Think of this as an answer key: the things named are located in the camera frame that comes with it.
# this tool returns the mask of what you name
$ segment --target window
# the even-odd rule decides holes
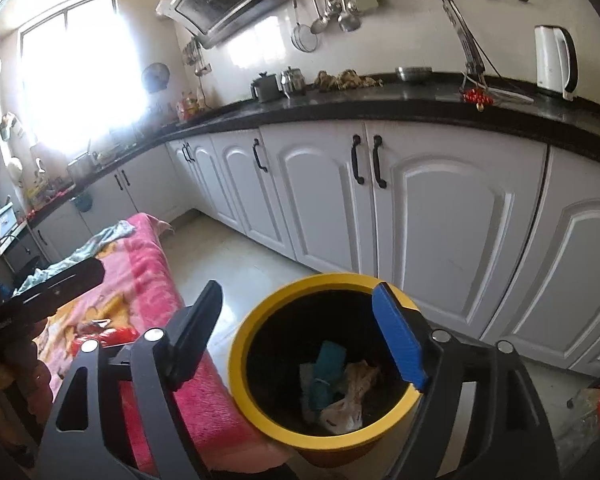
[[[21,40],[27,118],[38,142],[74,156],[142,115],[141,73],[115,0],[68,7]]]

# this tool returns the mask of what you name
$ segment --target tiled floor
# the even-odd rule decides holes
[[[281,286],[314,273],[206,216],[199,216],[177,228],[174,235],[165,236],[162,246],[173,279],[187,304],[195,301],[208,280],[216,280],[222,285],[224,305],[208,350],[225,384],[228,384],[229,349],[245,316]],[[585,387],[590,378],[534,362],[527,362],[526,366],[555,434],[568,414],[566,401]],[[462,391],[454,433],[441,473],[458,465],[471,414],[473,390],[468,384]],[[381,479],[399,452],[409,427],[410,420],[406,418],[366,456],[338,468],[337,472],[350,480]],[[292,457],[290,465],[301,480],[331,477],[328,471],[311,466],[298,455]]]

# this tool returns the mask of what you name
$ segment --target pink blanket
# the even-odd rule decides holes
[[[54,395],[71,364],[68,346],[78,323],[107,318],[112,319],[114,326],[131,325],[142,333],[164,326],[184,306],[158,241],[169,225],[145,214],[128,221],[136,232],[110,243],[97,256],[105,267],[104,282],[59,309],[36,341],[40,358],[51,371]],[[151,471],[151,455],[135,410],[131,384],[122,383],[121,390],[138,466]],[[288,450],[266,439],[238,412],[207,353],[195,377],[175,397],[189,434],[209,469],[255,473],[288,459]]]

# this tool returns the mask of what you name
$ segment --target silver screw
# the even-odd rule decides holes
[[[503,354],[510,354],[513,352],[513,345],[509,341],[498,341],[496,346]]]
[[[80,347],[80,349],[83,352],[93,352],[97,347],[98,347],[98,342],[95,339],[87,339],[87,341],[82,343],[82,346]]]
[[[147,341],[158,341],[162,339],[163,335],[164,330],[162,330],[161,328],[150,328],[144,333],[144,338]]]
[[[447,343],[451,341],[451,334],[446,332],[445,330],[434,330],[433,334],[431,334],[433,341],[437,341],[439,343]]]

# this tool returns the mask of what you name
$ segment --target hand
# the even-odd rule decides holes
[[[45,324],[46,320],[38,323],[30,338],[39,336]],[[0,363],[0,390],[7,388],[14,380],[27,399],[29,411],[36,416],[39,424],[45,424],[53,401],[49,387],[51,374],[46,365],[38,360],[38,349],[31,340],[17,341],[4,351],[4,362]],[[0,436],[12,444],[20,444],[1,408]]]

